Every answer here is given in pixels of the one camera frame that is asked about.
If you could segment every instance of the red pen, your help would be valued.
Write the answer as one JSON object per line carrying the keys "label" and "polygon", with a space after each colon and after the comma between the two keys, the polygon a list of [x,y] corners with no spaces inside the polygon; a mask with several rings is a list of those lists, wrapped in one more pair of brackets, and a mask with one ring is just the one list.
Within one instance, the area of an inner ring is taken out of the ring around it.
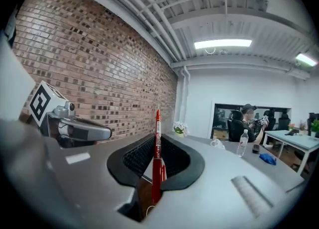
{"label": "red pen", "polygon": [[156,113],[155,141],[154,141],[154,158],[153,158],[153,177],[152,177],[152,199],[154,203],[160,200],[160,183],[161,183],[161,143],[160,143],[160,111]]}

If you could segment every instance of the ceiling light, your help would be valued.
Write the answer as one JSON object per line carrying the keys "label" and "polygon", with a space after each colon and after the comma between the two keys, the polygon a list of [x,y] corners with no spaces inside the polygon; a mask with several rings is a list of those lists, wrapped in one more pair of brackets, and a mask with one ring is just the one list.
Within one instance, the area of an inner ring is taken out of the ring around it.
{"label": "ceiling light", "polygon": [[303,61],[304,63],[309,64],[310,66],[315,66],[318,63],[304,54],[299,54],[296,57],[296,59]]}
{"label": "ceiling light", "polygon": [[243,39],[219,39],[219,40],[206,40],[195,42],[195,48],[209,48],[209,47],[249,47],[251,44],[251,40],[243,40]]}

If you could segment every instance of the white desk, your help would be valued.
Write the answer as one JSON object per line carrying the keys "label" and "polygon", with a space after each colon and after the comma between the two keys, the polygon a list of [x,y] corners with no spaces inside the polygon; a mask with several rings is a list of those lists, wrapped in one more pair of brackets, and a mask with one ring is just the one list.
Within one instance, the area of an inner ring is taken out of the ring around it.
{"label": "white desk", "polygon": [[304,170],[309,154],[319,148],[319,138],[314,138],[307,135],[285,135],[288,132],[289,131],[287,130],[266,131],[263,144],[265,145],[267,143],[268,136],[278,141],[281,141],[282,145],[280,147],[278,158],[280,158],[281,156],[284,144],[290,145],[304,152],[304,158],[297,172],[300,175]]}

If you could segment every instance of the ceiling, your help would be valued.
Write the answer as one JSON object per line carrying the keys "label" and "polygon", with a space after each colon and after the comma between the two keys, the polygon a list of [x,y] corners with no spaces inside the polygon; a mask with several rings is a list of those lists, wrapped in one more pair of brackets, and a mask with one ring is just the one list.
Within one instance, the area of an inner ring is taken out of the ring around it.
{"label": "ceiling", "polygon": [[[245,56],[252,62],[266,60],[268,64],[290,65],[290,71],[293,67],[309,72],[310,67],[296,65],[296,55],[307,52],[319,58],[317,33],[311,19],[300,16],[301,20],[295,21],[288,11],[276,15],[276,0],[115,1],[152,36],[160,47],[155,49],[162,56],[163,51],[166,53],[163,57],[172,68],[183,66],[185,61],[194,65],[205,58],[210,63],[221,56]],[[293,2],[303,9],[299,0]],[[194,48],[195,41],[214,38],[248,38],[253,42],[249,48],[211,48],[207,52]]]}

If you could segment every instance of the plastic bottle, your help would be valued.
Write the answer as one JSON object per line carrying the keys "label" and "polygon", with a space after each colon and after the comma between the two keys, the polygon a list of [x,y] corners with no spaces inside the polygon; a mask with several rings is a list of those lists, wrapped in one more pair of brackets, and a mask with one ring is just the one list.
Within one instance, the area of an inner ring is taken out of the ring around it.
{"label": "plastic bottle", "polygon": [[244,133],[240,136],[240,141],[237,148],[237,155],[239,157],[242,157],[245,153],[245,149],[247,147],[248,143],[248,130],[245,129]]}

